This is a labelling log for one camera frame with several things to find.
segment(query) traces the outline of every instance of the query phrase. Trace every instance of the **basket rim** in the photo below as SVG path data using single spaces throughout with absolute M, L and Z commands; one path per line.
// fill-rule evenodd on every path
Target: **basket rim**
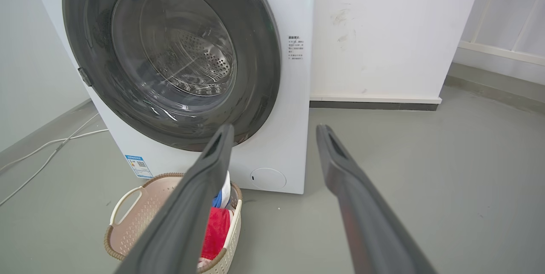
M 164 173 L 164 174 L 160 174 L 160 175 L 157 175 L 157 176 L 153 177 L 152 179 L 149 179 L 148 181 L 146 181 L 146 183 L 144 183 L 141 187 L 146 188 L 148 185 L 150 185 L 154 181 L 162 179 L 162 178 L 166 178 L 166 177 L 183 178 L 184 175 L 185 175 L 185 173 Z M 231 206 L 233 206 L 233 208 L 236 209 L 236 208 L 239 207 L 238 202 L 239 201 L 242 202 L 242 200 L 243 200 L 242 199 L 242 191 L 240 191 L 240 188 L 238 187 L 238 185 L 236 183 L 233 183 L 233 182 L 231 182 L 231 188 L 234 189 L 237 192 L 237 195 L 238 195 L 237 200 L 232 200 L 231 201 L 231 203 L 232 203 Z M 112 232 L 113 232 L 113 226 L 108 225 L 108 228 L 106 229 L 106 233 L 104 235 L 104 248 L 106 249 L 107 253 L 111 257 L 113 257 L 113 258 L 115 258 L 117 260 L 123 261 L 123 259 L 125 259 L 125 255 L 123 255 L 121 253 L 118 253 L 110 245 Z M 211 268 L 213 268 L 214 266 L 216 266 L 216 264 L 218 264 L 220 262 L 220 260 L 224 257 L 225 253 L 226 253 L 225 248 L 222 248 L 220 253 L 211 262 L 209 262 L 208 264 L 206 264 L 206 266 L 204 266 L 202 268 L 198 268 L 197 273 L 199 273 L 199 274 L 204 273 L 204 272 L 210 270 Z

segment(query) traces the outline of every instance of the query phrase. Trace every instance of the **laundry basket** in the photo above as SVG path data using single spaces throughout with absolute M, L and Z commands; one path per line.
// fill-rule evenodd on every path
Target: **laundry basket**
M 119 260 L 125 258 L 182 177 L 183 173 L 158 175 L 121 197 L 113 209 L 109 226 L 104 236 L 104 247 L 108 254 Z M 140 193 L 136 202 L 134 202 L 123 218 L 119 222 L 116 222 L 115 216 L 117 216 L 119 208 L 135 192 Z M 242 192 L 232 182 L 229 205 L 232 207 L 231 210 L 234 210 L 234 215 L 224 247 L 214 260 L 205 264 L 202 268 L 198 268 L 197 273 L 224 274 L 229 270 L 233 255 L 237 249 L 241 224 L 240 212 L 242 210 Z

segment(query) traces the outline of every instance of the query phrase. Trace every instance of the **floor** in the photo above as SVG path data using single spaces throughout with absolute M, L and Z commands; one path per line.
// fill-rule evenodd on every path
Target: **floor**
M 545 116 L 445 87 L 438 111 L 310 111 L 305 194 L 245 190 L 230 273 L 352 272 L 335 197 L 325 188 L 315 127 L 330 125 L 442 274 L 541 273 L 545 267 Z M 68 136 L 87 106 L 0 154 L 0 166 Z M 96 121 L 83 130 L 105 128 Z M 0 174 L 0 199 L 53 152 Z M 70 141 L 0 207 L 0 272 L 112 273 L 103 248 L 115 202 L 142 184 L 109 133 Z

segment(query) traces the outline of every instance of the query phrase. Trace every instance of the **white washing machine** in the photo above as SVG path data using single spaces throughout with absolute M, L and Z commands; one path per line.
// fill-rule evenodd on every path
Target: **white washing machine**
M 42 1 L 138 177 L 232 123 L 234 182 L 303 193 L 314 0 Z

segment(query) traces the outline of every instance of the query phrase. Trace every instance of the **red towel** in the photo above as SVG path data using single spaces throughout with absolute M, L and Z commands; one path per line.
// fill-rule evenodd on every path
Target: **red towel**
M 210 209 L 201 257 L 210 260 L 216 258 L 221 249 L 224 248 L 230 221 L 229 210 L 214 207 Z

